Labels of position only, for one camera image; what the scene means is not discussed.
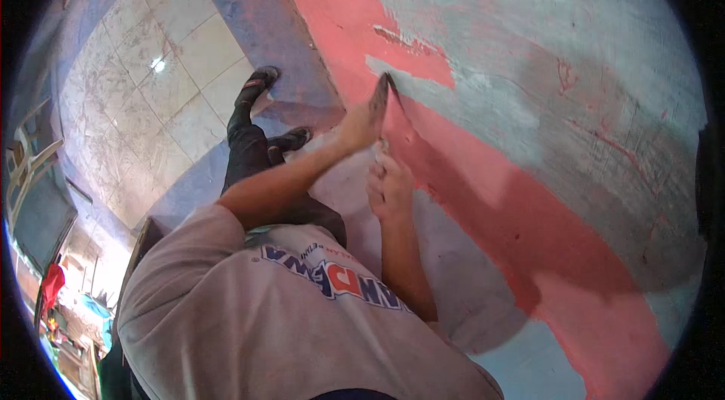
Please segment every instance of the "shoe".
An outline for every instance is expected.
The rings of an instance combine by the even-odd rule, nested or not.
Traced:
[[[283,135],[270,138],[267,147],[278,147],[282,153],[290,150],[299,150],[313,138],[313,129],[307,126],[298,126]]]
[[[249,79],[239,92],[234,101],[234,107],[248,105],[249,109],[257,101],[259,95],[268,88],[272,88],[279,78],[281,71],[277,67],[260,67],[249,76]]]

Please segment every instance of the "forearm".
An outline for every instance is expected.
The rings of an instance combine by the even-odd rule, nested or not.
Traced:
[[[233,184],[216,203],[231,211],[247,231],[281,224],[278,219],[286,207],[348,155],[349,150],[340,143],[326,144],[292,162]]]
[[[381,221],[383,282],[425,322],[438,321],[412,217]]]

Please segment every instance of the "grey t-shirt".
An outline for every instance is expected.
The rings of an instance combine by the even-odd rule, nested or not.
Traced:
[[[133,272],[117,319],[151,398],[501,398],[460,353],[323,228],[250,236],[198,209]]]

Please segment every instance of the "logo on shirt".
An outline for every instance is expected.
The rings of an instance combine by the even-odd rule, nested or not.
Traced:
[[[412,311],[380,280],[357,274],[352,268],[339,263],[322,260],[316,267],[310,268],[303,260],[291,255],[284,249],[262,245],[259,248],[262,259],[277,263],[288,271],[302,276],[315,284],[327,299],[341,295],[352,295],[369,305],[385,309]]]

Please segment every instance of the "right hand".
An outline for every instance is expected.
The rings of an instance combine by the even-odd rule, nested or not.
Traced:
[[[367,200],[381,223],[412,219],[413,177],[410,169],[380,153],[367,174]]]
[[[337,131],[337,142],[345,154],[365,149],[380,139],[388,104],[388,77],[381,75],[372,97],[353,106],[343,117]]]

